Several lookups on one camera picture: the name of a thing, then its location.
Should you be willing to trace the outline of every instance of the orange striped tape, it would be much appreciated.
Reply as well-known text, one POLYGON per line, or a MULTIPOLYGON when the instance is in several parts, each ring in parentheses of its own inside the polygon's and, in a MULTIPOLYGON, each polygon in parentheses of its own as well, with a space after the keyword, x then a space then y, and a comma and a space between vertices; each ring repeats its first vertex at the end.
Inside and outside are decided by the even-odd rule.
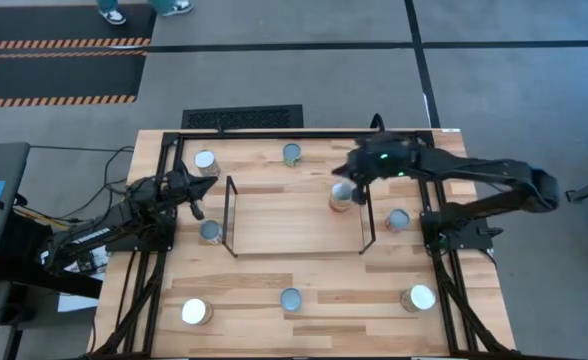
POLYGON ((134 95, 67 96, 46 98, 0 99, 0 107, 43 106, 43 105, 96 105, 130 104, 136 101, 134 95))
POLYGON ((42 54, 0 54, 0 59, 20 59, 20 58, 50 58, 50 57, 80 57, 80 56, 117 56, 117 55, 141 55, 147 56, 146 51, 94 51, 94 52, 60 52, 60 53, 42 53, 42 54))
POLYGON ((5 40, 0 41, 0 49, 64 49, 99 46, 144 46, 149 45, 149 43, 149 38, 5 40))

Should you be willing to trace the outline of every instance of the black floor mat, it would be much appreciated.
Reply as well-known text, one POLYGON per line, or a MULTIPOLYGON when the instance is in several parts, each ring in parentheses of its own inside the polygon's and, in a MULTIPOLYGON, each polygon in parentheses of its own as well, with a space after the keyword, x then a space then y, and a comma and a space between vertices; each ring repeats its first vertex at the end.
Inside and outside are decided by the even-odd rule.
POLYGON ((303 106, 256 106, 184 110, 181 129, 302 128, 303 106))
POLYGON ((135 100, 143 51, 0 54, 0 107, 135 100))
POLYGON ((0 7, 0 49, 147 45, 156 13, 147 4, 123 5, 120 26, 96 6, 0 7))

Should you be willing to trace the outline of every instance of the concrete floor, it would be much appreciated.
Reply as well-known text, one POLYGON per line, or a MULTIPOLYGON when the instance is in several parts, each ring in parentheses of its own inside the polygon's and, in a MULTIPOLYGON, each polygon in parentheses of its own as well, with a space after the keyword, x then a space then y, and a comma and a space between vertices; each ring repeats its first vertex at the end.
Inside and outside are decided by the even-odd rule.
MULTIPOLYGON (((153 45, 411 40, 402 1, 193 2, 193 13, 157 21, 153 45)), ((19 3, 36 0, 0 0, 19 3)), ((424 41, 588 40, 588 0, 415 3, 424 41)), ((441 125, 462 129, 470 156, 528 161, 557 176, 562 190, 588 182, 588 48, 428 50, 426 57, 441 125)), ((297 103, 307 127, 364 126, 374 112, 388 127, 428 125, 412 50, 152 54, 136 103, 2 108, 0 142, 118 148, 133 144, 139 129, 179 127, 183 109, 297 103)), ((109 156, 34 149, 21 193, 60 215, 100 188, 109 156)), ((127 174, 130 158, 119 155, 111 179, 127 174)), ((105 206, 103 197, 87 214, 105 206)), ((496 258, 518 349, 588 358, 588 200, 491 224, 506 230, 496 258)), ((39 308, 19 358, 82 353, 92 311, 55 316, 51 299, 39 308)))

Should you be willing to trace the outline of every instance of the sneaker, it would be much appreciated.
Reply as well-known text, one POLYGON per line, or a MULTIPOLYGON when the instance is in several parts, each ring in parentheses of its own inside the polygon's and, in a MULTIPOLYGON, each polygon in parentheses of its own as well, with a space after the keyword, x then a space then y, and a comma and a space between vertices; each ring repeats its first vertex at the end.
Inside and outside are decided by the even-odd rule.
POLYGON ((103 16, 105 20, 107 20, 107 22, 112 25, 123 25, 125 24, 125 21, 127 21, 125 16, 123 16, 123 14, 121 14, 118 10, 112 10, 107 12, 99 10, 98 13, 101 14, 101 16, 103 16))
POLYGON ((192 4, 190 4, 189 1, 177 1, 174 3, 174 5, 172 5, 172 9, 168 12, 166 12, 165 14, 162 14, 163 16, 172 16, 172 15, 178 15, 178 14, 185 14, 188 13, 190 11, 192 11, 192 8, 194 8, 192 6, 192 4))

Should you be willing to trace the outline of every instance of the metal can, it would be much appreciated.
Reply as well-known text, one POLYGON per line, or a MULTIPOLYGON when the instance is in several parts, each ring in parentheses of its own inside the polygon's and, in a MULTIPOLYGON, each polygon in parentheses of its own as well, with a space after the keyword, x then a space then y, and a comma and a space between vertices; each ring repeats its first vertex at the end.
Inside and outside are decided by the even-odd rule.
POLYGON ((385 219, 385 226, 391 232, 400 232, 410 223, 410 216, 401 209, 394 209, 385 219))
POLYGON ((296 144, 287 144, 283 148, 283 162, 294 167, 301 161, 301 147, 296 144))
POLYGON ((281 293, 281 307, 285 311, 296 312, 301 309, 303 297, 301 292, 295 288, 287 288, 281 293))
POLYGON ((201 299, 189 299, 181 309, 181 319, 190 325, 203 325, 214 315, 212 304, 201 299))
POLYGON ((207 220, 201 223, 201 237, 208 244, 220 244, 223 241, 223 229, 214 220, 207 220))
POLYGON ((425 285, 416 285, 401 293, 401 305, 409 312, 428 310, 436 303, 436 297, 425 285))
POLYGON ((337 212, 343 212, 352 205, 352 185, 342 182, 332 185, 330 193, 330 208, 337 212))
POLYGON ((219 176, 221 168, 216 162, 214 153, 209 150, 201 150, 194 155, 194 164, 203 176, 219 176))

